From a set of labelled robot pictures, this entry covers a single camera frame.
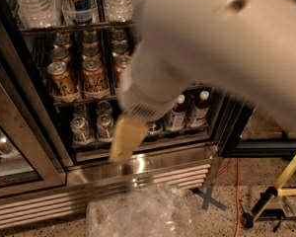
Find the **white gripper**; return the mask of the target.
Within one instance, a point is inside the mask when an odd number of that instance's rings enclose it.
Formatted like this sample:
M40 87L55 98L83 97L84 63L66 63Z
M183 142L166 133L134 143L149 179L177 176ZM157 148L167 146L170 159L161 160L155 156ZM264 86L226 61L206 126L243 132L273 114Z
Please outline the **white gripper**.
M119 79L117 98L128 117L121 116L116 122L111 162L123 162L132 156L148 133L145 121L160 119L174 106L182 91L181 79L178 69L146 42L135 47Z

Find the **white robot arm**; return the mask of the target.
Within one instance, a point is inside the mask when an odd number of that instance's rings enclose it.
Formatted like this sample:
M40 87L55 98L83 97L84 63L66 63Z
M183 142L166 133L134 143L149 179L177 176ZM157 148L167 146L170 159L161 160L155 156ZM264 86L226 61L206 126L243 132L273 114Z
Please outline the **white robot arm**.
M295 0L135 0L141 40L119 81L111 144L128 159L191 84L205 81L296 129Z

